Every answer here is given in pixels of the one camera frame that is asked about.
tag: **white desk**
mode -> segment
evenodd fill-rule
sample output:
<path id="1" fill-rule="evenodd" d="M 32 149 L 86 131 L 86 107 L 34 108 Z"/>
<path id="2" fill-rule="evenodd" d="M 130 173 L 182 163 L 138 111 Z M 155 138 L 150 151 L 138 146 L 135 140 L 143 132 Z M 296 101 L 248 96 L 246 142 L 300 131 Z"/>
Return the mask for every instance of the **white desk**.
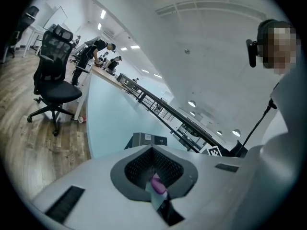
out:
<path id="1" fill-rule="evenodd" d="M 39 26 L 39 25 L 30 25 L 29 28 L 32 30 L 32 32 L 31 32 L 31 35 L 30 35 L 30 37 L 29 37 L 29 39 L 28 39 L 28 41 L 27 41 L 27 44 L 26 44 L 26 46 L 25 46 L 25 48 L 24 48 L 23 57 L 25 57 L 25 54 L 26 54 L 27 50 L 30 48 L 30 44 L 31 44 L 31 42 L 32 42 L 32 40 L 33 40 L 33 38 L 34 38 L 34 36 L 35 36 L 35 35 L 41 35 L 41 36 L 42 36 L 42 35 L 44 35 L 44 33 L 45 33 L 45 31 L 46 31 L 46 29 L 44 29 L 43 27 L 41 27 L 41 26 Z M 41 46 L 42 46 L 42 42 L 40 42 L 40 44 L 39 44 L 39 46 L 38 46 L 38 49 L 37 49 L 37 51 L 36 51 L 36 53 L 35 53 L 36 55 L 38 54 L 38 52 L 39 52 Z"/>
<path id="2" fill-rule="evenodd" d="M 102 70 L 101 68 L 93 65 L 90 68 L 90 74 L 87 74 L 87 76 L 85 77 L 83 81 L 83 86 L 80 88 L 80 90 L 82 91 L 82 96 L 77 101 L 79 104 L 78 104 L 77 111 L 74 116 L 74 120 L 78 120 L 79 118 L 81 108 L 89 92 L 90 79 L 91 79 L 92 74 L 95 74 L 96 76 L 100 77 L 101 79 L 107 81 L 108 83 L 114 85 L 115 87 L 119 89 L 123 89 L 123 86 L 119 82 L 117 82 L 114 76 L 108 74 L 106 71 Z"/>
<path id="3" fill-rule="evenodd" d="M 90 76 L 86 107 L 92 158 L 123 151 L 133 133 L 137 132 L 166 137 L 169 147 L 187 150 L 135 97 L 94 72 L 92 70 Z"/>

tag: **chair armrest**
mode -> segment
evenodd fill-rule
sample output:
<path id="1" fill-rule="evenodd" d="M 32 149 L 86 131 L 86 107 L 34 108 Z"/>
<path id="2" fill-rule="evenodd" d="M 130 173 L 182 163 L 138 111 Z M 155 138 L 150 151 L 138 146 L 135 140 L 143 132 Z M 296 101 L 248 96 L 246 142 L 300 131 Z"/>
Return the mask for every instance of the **chair armrest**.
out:
<path id="1" fill-rule="evenodd" d="M 49 63 L 53 63 L 53 59 L 50 59 L 47 56 L 43 56 L 43 55 L 39 55 L 39 58 L 44 61 L 44 62 L 49 62 Z"/>
<path id="2" fill-rule="evenodd" d="M 81 68 L 81 67 L 76 67 L 76 69 L 78 69 L 78 70 L 80 70 L 80 71 L 84 71 L 84 72 L 86 72 L 87 74 L 89 74 L 89 73 L 90 73 L 89 71 L 84 70 L 84 69 L 83 69 L 83 68 Z"/>

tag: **railing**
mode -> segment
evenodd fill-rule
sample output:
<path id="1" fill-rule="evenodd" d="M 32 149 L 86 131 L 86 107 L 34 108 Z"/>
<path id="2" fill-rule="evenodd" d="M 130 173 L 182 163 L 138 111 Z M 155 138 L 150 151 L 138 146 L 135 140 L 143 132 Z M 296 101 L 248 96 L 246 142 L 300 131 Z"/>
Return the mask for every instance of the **railing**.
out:
<path id="1" fill-rule="evenodd" d="M 218 146 L 220 149 L 223 148 L 216 140 L 214 140 L 207 132 L 205 132 L 201 127 L 193 123 L 188 118 L 184 117 L 181 113 L 175 110 L 173 107 L 169 106 L 165 101 L 156 97 L 154 94 L 150 93 L 148 90 L 138 85 L 122 73 L 118 76 L 117 81 L 120 82 L 125 90 L 132 94 L 139 103 L 143 104 L 148 111 L 150 111 L 154 116 L 156 116 L 165 126 L 167 126 L 171 133 L 174 133 L 179 139 L 179 142 L 192 149 L 194 152 L 198 153 L 201 150 L 201 147 L 189 139 L 186 135 L 180 134 L 178 131 L 174 130 L 169 123 L 166 122 L 165 118 L 169 114 L 169 120 L 175 117 L 179 121 L 181 121 L 188 129 L 192 130 L 193 133 L 197 134 L 198 137 L 202 138 L 205 142 L 207 142 L 211 146 Z M 155 105 L 161 107 L 161 111 L 157 112 L 155 109 Z"/>
<path id="2" fill-rule="evenodd" d="M 172 115 L 169 111 L 164 109 L 162 106 L 159 105 L 159 103 L 155 102 L 150 97 L 146 96 L 143 100 L 145 105 L 153 110 L 156 114 L 158 114 L 159 117 L 171 122 L 174 118 L 174 115 Z"/>

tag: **black slot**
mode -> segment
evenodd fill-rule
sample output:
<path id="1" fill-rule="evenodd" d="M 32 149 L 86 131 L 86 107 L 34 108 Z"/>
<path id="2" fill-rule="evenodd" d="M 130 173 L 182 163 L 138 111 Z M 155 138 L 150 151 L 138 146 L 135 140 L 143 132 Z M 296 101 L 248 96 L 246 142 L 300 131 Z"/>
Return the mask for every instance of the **black slot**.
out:
<path id="1" fill-rule="evenodd" d="M 84 191 L 83 188 L 71 186 L 45 214 L 51 219 L 63 223 Z"/>
<path id="2" fill-rule="evenodd" d="M 233 173 L 236 173 L 236 171 L 239 169 L 239 166 L 223 164 L 223 163 L 219 163 L 215 167 L 223 171 L 229 171 Z"/>

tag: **purple object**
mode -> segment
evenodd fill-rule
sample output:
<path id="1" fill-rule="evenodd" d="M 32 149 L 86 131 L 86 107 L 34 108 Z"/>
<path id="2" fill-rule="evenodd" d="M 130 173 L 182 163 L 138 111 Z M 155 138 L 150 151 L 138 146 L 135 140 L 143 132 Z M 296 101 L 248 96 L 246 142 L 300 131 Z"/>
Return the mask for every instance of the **purple object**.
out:
<path id="1" fill-rule="evenodd" d="M 166 192 L 166 187 L 162 184 L 160 177 L 157 173 L 153 176 L 151 180 L 151 185 L 154 191 L 158 194 L 163 194 Z"/>

